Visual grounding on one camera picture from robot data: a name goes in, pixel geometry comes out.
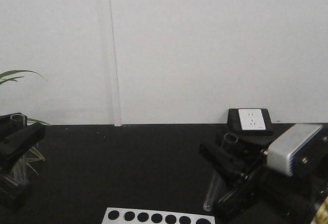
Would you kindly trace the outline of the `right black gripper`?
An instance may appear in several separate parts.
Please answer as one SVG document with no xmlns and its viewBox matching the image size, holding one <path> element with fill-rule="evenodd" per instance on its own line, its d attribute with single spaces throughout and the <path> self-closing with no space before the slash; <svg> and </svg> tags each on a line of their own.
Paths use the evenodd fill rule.
<svg viewBox="0 0 328 224">
<path fill-rule="evenodd" d="M 221 131 L 216 145 L 201 143 L 199 154 L 227 184 L 215 214 L 230 220 L 263 201 L 288 223 L 327 223 L 327 125 L 319 125 L 323 129 L 296 153 L 291 177 L 267 167 L 267 149 L 293 125 L 272 136 Z"/>
</svg>

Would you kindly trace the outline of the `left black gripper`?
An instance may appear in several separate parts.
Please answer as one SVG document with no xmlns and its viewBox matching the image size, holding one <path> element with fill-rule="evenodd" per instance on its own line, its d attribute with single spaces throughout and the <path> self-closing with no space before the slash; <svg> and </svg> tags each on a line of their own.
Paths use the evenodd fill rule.
<svg viewBox="0 0 328 224">
<path fill-rule="evenodd" d="M 1 142 L 1 169 L 12 169 L 16 162 L 45 137 L 46 126 L 34 123 L 8 135 Z M 28 183 L 22 185 L 9 173 L 1 171 L 1 207 L 12 211 L 21 209 L 28 195 Z"/>
</svg>

